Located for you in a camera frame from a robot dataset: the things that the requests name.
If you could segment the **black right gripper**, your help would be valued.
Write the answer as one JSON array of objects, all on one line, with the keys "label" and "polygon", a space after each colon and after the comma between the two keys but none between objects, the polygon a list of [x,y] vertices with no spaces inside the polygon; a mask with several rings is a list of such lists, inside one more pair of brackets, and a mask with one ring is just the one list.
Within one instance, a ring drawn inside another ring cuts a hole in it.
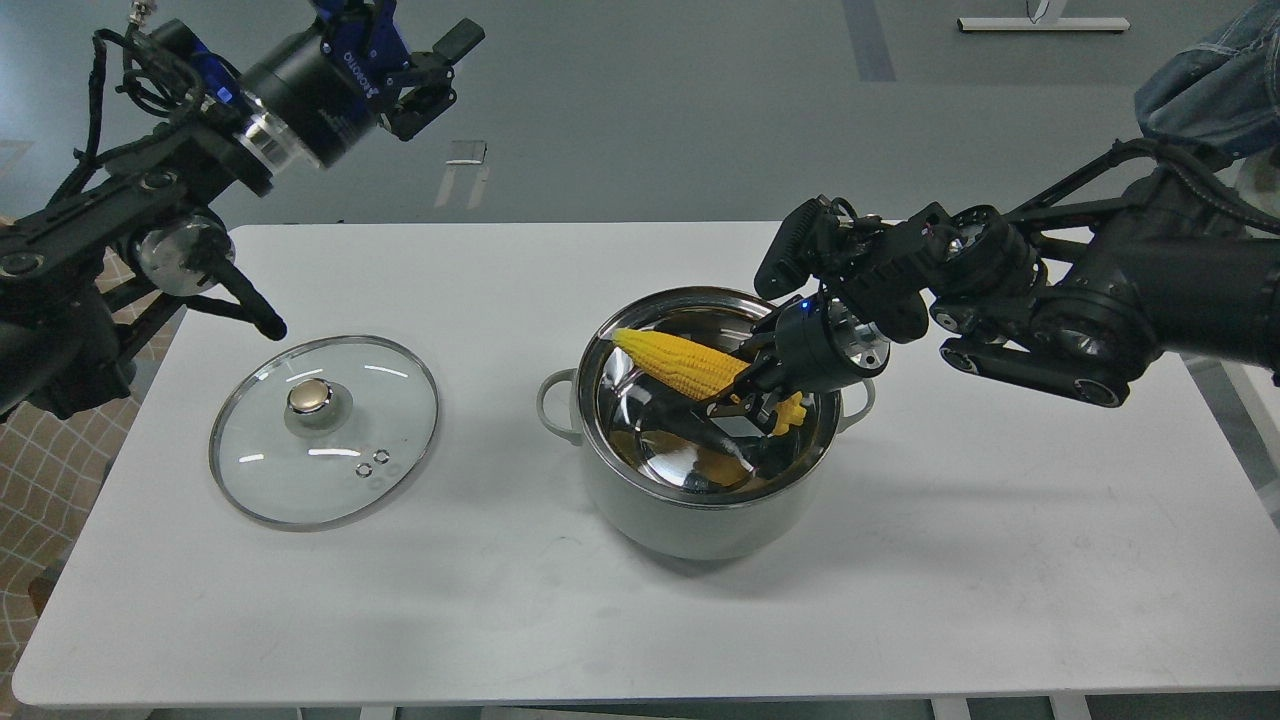
[{"label": "black right gripper", "polygon": [[709,418],[745,419],[768,436],[786,436],[791,398],[782,395],[831,392],[874,378],[887,368],[890,341],[835,296],[795,296],[751,327],[740,357],[750,363],[701,351],[692,397],[703,414],[678,392],[657,393],[641,410],[641,427],[748,461],[740,443]]}]

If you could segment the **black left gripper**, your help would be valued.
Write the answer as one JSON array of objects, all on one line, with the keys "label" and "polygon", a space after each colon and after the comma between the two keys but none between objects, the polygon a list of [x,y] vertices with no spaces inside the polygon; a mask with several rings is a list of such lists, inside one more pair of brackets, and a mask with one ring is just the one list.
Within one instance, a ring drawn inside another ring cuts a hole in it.
[{"label": "black left gripper", "polygon": [[408,142],[457,100],[454,65],[484,38],[461,19],[428,53],[410,53],[396,1],[310,3],[314,22],[288,36],[241,78],[323,168],[334,165],[381,117]]}]

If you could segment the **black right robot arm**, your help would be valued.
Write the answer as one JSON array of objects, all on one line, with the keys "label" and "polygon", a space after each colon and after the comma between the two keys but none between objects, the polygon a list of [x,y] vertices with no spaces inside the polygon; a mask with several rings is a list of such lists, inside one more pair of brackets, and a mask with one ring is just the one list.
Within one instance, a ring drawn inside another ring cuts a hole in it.
[{"label": "black right robot arm", "polygon": [[1167,351],[1277,370],[1277,218],[1206,146],[1135,138],[1002,213],[931,204],[902,222],[817,196],[782,222],[754,288],[782,305],[728,357],[614,333],[710,416],[778,436],[800,398],[881,374],[892,345],[948,332],[969,375],[1117,407]]}]

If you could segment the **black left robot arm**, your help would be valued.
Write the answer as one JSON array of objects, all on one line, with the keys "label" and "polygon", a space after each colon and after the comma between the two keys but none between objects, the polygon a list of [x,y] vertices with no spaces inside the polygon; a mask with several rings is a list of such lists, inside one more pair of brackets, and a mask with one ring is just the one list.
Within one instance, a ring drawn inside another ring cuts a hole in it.
[{"label": "black left robot arm", "polygon": [[463,18],[411,51],[393,1],[316,1],[314,22],[247,72],[188,26],[93,33],[90,129],[49,204],[3,228],[3,415],[31,404],[60,419],[131,392],[134,356],[180,307],[285,322],[236,266],[210,208],[257,196],[291,163],[329,168],[370,129],[402,141],[456,101],[456,64],[483,40]]}]

